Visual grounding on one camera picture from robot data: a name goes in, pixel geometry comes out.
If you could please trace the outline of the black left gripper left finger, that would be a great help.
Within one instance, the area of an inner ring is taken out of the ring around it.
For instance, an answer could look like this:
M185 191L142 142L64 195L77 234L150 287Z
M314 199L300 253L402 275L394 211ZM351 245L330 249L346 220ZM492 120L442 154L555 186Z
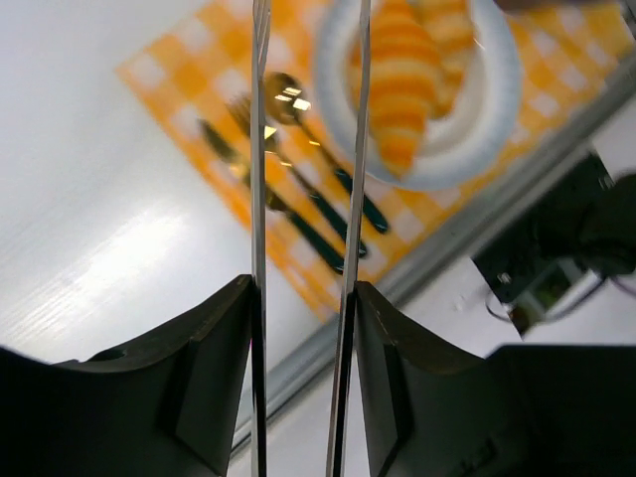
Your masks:
M249 275L90 359L1 352L5 476L223 476L250 341Z

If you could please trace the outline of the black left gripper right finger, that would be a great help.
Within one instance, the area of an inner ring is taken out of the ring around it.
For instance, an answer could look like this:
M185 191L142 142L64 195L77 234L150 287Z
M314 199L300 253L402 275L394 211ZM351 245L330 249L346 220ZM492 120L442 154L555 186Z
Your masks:
M506 345L480 358L356 286L375 476L631 476L635 350Z

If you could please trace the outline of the metal tongs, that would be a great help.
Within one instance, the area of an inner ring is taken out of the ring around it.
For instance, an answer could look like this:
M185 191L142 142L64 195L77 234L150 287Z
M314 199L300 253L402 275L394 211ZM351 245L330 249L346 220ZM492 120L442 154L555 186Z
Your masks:
M327 446L326 474L340 476L345 463L347 411L356 316L355 282L358 277L359 242L364 206L365 166L368 139L368 102L371 68L371 3L360 11L362 83L357 118L356 153L350 221L346 239L344 278L338 322L334 382ZM252 3L250 137L251 275L254 296L251 326L251 474L267 474L266 464L266 272L265 272L265 166L263 76L269 45L270 3Z

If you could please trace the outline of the croissant bread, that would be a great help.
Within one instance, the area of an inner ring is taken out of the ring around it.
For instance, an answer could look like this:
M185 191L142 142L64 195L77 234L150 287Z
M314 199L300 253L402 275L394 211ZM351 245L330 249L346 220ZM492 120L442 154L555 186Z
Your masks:
M411 171L441 90L435 42L405 1L384 1L372 13L369 120L387 170Z

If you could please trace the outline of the striped bread roll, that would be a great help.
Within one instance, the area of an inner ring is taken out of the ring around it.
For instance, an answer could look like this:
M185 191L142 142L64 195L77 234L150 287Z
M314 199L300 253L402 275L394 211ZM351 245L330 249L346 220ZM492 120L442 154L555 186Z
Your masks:
M414 9L440 55L442 84L433 117L441 119L453 110L474 53L470 2L423 0L416 1Z

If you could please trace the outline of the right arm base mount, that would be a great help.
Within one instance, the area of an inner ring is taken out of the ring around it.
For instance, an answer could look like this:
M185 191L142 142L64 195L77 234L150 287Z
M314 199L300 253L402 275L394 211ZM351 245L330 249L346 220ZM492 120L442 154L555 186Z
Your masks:
M519 335L554 323L635 272L635 174L612 179L595 153L473 257L487 312Z

